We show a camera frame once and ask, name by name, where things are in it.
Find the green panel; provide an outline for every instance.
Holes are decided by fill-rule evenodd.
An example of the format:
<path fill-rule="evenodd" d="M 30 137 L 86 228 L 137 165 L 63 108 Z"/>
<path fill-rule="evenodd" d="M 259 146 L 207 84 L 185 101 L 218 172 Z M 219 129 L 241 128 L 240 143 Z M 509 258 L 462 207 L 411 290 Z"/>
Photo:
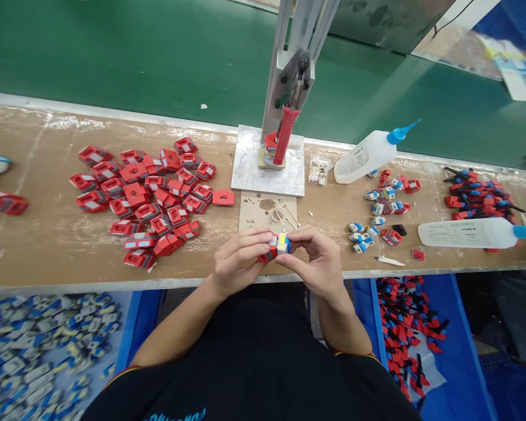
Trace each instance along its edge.
<path fill-rule="evenodd" d="M 0 92 L 260 126 L 275 27 L 227 0 L 0 1 Z M 526 103 L 498 82 L 332 36 L 316 74 L 296 134 L 421 118 L 402 150 L 526 168 Z"/>

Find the workbench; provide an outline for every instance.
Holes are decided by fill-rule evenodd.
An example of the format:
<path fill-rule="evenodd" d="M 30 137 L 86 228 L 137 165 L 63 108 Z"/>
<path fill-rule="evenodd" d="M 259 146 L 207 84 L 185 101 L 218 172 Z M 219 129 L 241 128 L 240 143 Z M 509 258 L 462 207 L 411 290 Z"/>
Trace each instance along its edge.
<path fill-rule="evenodd" d="M 0 175 L 0 191 L 19 194 L 30 202 L 21 216 L 0 214 L 0 294 L 199 285 L 213 269 L 214 252 L 237 231 L 240 194 L 232 208 L 211 205 L 204 215 L 195 215 L 202 224 L 200 236 L 173 255 L 159 258 L 147 272 L 123 264 L 122 239 L 109 234 L 117 218 L 111 211 L 81 212 L 75 203 L 78 191 L 68 178 L 89 171 L 77 157 L 87 145 L 103 147 L 116 156 L 127 149 L 158 153 L 187 135 L 197 142 L 201 157 L 217 167 L 216 177 L 208 184 L 215 190 L 229 188 L 236 133 L 237 128 L 231 126 L 0 94 L 0 154 L 13 162 Z M 306 139 L 306 171 L 312 153 L 335 162 L 351 147 Z M 306 184 L 306 195 L 297 203 L 298 220 L 316 225 L 341 247 L 345 278 L 526 269 L 526 240 L 520 247 L 499 253 L 423 247 L 425 262 L 411 258 L 411 248 L 420 246 L 418 224 L 451 219 L 444 204 L 448 190 L 448 184 L 442 182 L 448 176 L 445 165 L 473 167 L 484 180 L 498 180 L 516 204 L 526 209 L 526 171 L 402 153 L 387 167 L 392 175 L 419 179 L 423 188 L 409 196 L 398 194 L 399 200 L 415 202 L 410 213 L 387 216 L 388 225 L 402 223 L 408 232 L 397 247 L 378 240 L 377 246 L 357 254 L 348 240 L 349 223 L 367 225 L 372 218 L 372 204 L 363 195 L 377 187 L 377 178 L 340 185 L 331 172 L 326 187 Z M 304 258 L 303 250 L 296 253 Z M 405 266 L 380 263 L 374 259 L 380 254 Z M 263 274 L 258 282 L 299 281 L 297 275 L 275 263 L 268 264 Z"/>

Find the person's left hand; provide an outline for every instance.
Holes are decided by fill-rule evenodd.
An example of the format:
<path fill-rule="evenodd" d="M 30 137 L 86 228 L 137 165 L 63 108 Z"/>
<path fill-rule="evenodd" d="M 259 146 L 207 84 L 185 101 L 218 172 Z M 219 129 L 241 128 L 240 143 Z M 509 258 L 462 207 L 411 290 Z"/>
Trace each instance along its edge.
<path fill-rule="evenodd" d="M 267 243 L 271 239 L 270 227 L 261 226 L 238 232 L 219 248 L 214 255 L 214 273 L 209 279 L 222 299 L 255 282 L 266 265 L 255 259 L 269 251 Z"/>

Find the glue bottle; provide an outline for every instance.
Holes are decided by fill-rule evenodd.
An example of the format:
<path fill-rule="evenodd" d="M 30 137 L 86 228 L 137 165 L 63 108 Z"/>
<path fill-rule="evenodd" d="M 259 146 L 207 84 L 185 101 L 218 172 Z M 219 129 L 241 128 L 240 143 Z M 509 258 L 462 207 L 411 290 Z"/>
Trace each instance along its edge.
<path fill-rule="evenodd" d="M 397 144 L 419 121 L 391 132 L 374 130 L 347 155 L 337 161 L 333 170 L 339 184 L 349 184 L 385 165 L 397 155 Z"/>
<path fill-rule="evenodd" d="M 526 239 L 526 225 L 512 225 L 505 218 L 431 222 L 418 229 L 421 242 L 435 247 L 507 249 Z"/>

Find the metal stand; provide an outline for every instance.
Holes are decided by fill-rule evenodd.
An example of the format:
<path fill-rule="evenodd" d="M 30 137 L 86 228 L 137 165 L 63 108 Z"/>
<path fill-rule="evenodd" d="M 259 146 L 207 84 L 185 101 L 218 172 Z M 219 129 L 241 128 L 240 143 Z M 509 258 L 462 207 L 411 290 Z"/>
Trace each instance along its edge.
<path fill-rule="evenodd" d="M 292 10 L 292 0 L 281 0 L 262 130 L 250 128 L 251 131 L 248 133 L 249 130 L 242 129 L 245 126 L 238 127 L 238 145 L 234 158 L 232 189 L 264 191 L 298 197 L 304 195 L 303 138 L 300 142 L 294 142 L 294 138 L 300 136 L 291 136 L 284 162 L 282 165 L 273 165 L 269 160 L 264 159 L 265 135 L 280 131 L 286 98 L 292 96 L 293 93 L 295 103 L 288 104 L 288 106 L 295 107 L 297 111 L 302 110 L 314 83 L 316 61 L 339 1 L 299 1 L 287 41 L 286 33 L 290 11 Z M 309 58 L 310 63 L 307 66 L 309 75 L 306 73 L 303 83 L 300 80 L 300 83 L 296 85 L 296 73 L 299 69 L 297 64 L 300 55 Z M 255 130 L 257 131 L 257 138 L 250 139 L 255 144 L 247 146 L 247 138 L 252 137 Z M 246 168 L 237 168 L 239 162 Z"/>

